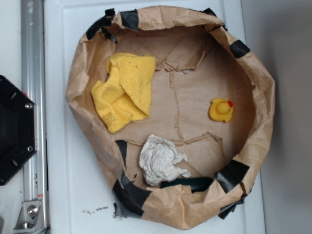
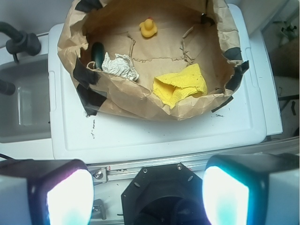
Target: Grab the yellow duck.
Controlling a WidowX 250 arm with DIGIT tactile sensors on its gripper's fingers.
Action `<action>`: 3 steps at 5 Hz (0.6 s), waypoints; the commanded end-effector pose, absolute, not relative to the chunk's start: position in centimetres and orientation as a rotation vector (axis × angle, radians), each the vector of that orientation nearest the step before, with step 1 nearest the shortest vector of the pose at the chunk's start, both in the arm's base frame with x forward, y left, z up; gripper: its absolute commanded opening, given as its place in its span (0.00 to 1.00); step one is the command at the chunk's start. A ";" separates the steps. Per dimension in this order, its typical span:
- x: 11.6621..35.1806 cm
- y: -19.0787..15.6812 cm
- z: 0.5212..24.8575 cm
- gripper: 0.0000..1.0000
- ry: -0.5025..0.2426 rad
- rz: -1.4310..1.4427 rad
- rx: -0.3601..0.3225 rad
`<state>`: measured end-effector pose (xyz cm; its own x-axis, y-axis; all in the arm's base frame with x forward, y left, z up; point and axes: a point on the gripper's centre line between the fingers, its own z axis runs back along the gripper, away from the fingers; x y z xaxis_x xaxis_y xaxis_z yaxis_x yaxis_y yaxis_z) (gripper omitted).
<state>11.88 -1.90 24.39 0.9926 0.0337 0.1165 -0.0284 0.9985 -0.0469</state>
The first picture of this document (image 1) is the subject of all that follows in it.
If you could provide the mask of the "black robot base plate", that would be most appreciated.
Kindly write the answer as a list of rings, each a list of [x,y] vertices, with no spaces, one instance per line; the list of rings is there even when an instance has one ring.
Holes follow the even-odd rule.
[[[0,184],[6,185],[37,151],[36,105],[0,77]]]

